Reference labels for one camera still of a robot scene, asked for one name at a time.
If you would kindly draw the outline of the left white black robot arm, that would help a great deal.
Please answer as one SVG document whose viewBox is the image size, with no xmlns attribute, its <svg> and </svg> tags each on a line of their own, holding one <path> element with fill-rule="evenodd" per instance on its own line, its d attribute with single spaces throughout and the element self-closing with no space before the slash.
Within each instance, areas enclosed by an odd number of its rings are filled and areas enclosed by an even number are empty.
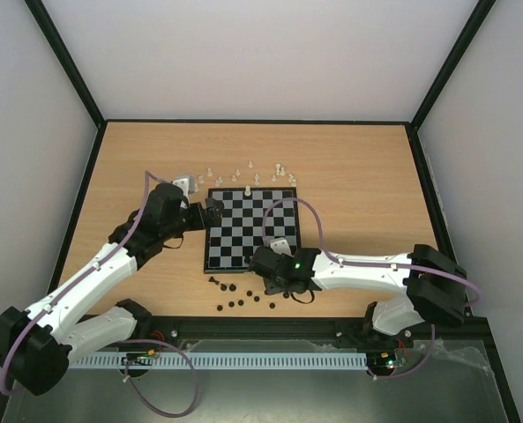
<svg viewBox="0 0 523 423">
<path fill-rule="evenodd" d="M 7 381 L 13 379 L 30 393 L 42 395 L 77 360 L 148 328 L 149 312 L 130 301 L 89 320 L 83 316 L 160 254 L 167 241 L 221 223 L 223 203 L 211 197 L 190 202 L 189 184 L 182 178 L 146 188 L 139 208 L 83 268 L 28 308 L 9 307 L 0 315 L 2 393 L 11 395 Z"/>
</svg>

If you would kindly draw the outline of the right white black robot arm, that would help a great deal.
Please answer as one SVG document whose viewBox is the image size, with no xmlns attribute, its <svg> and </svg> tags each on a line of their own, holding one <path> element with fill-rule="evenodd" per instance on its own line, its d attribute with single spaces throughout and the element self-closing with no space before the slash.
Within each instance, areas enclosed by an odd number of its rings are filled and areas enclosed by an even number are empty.
<svg viewBox="0 0 523 423">
<path fill-rule="evenodd" d="M 366 315 L 363 334 L 373 345 L 419 323 L 459 327 L 465 318 L 466 271 L 428 245 L 390 256 L 344 256 L 317 248 L 292 254 L 264 246 L 254 252 L 248 271 L 264 280 L 269 295 L 341 288 L 392 293 Z"/>
</svg>

